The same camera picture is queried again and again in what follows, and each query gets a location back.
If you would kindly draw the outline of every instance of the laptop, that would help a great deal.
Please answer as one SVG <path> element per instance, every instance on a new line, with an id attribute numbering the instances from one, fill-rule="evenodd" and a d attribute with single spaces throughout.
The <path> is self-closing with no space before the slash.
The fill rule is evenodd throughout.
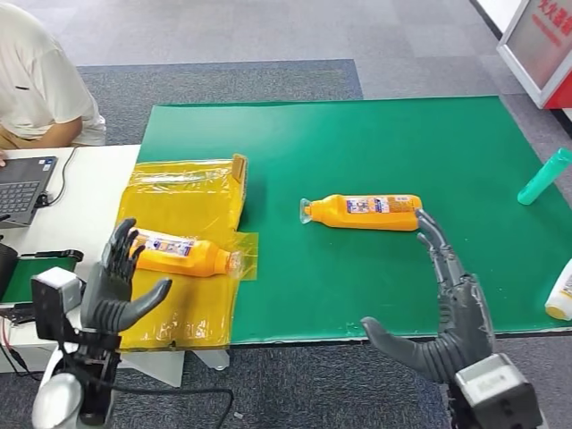
<path id="1" fill-rule="evenodd" d="M 6 160 L 0 167 L 0 229 L 29 226 L 35 215 L 35 204 L 46 190 L 57 158 L 42 156 Z"/>

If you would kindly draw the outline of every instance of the yellow plastic bag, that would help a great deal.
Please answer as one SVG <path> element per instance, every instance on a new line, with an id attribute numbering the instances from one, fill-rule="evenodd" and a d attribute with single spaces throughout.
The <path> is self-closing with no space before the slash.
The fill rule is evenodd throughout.
<path id="1" fill-rule="evenodd" d="M 244 255 L 244 279 L 256 277 L 257 235 L 236 232 L 245 197 L 246 159 L 138 164 L 121 197 L 118 221 L 180 237 L 211 240 Z M 232 312 L 238 281 L 137 270 L 133 299 L 163 277 L 173 279 L 168 297 L 122 332 L 121 348 L 198 349 L 230 342 Z"/>

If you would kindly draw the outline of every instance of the person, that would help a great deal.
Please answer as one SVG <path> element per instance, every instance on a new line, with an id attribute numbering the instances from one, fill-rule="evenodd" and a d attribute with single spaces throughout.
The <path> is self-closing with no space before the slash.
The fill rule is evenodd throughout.
<path id="1" fill-rule="evenodd" d="M 61 46 L 29 13 L 0 3 L 0 149 L 104 143 L 105 120 Z"/>

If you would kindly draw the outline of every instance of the green mat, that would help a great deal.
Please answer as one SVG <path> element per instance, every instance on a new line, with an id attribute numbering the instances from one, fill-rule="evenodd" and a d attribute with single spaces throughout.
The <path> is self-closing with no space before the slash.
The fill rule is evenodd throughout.
<path id="1" fill-rule="evenodd" d="M 32 277 L 59 266 L 64 270 L 73 271 L 76 260 L 72 257 L 23 257 L 20 258 L 10 279 L 8 288 L 2 296 L 0 303 L 13 304 L 17 302 L 31 302 Z"/>
<path id="2" fill-rule="evenodd" d="M 555 186 L 518 192 L 541 165 L 497 97 L 160 105 L 138 162 L 248 157 L 241 231 L 259 232 L 257 280 L 242 282 L 232 343 L 362 337 L 378 318 L 435 333 L 436 283 L 415 233 L 302 225 L 300 198 L 413 193 L 477 273 L 497 332 L 572 326 L 543 303 L 572 256 Z"/>

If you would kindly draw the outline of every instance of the laptop keyboard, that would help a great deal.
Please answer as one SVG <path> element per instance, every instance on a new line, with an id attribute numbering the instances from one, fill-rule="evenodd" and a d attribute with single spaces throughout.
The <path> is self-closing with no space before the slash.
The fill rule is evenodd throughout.
<path id="1" fill-rule="evenodd" d="M 26 212 L 34 205 L 32 200 L 38 181 L 0 184 L 0 215 Z"/>

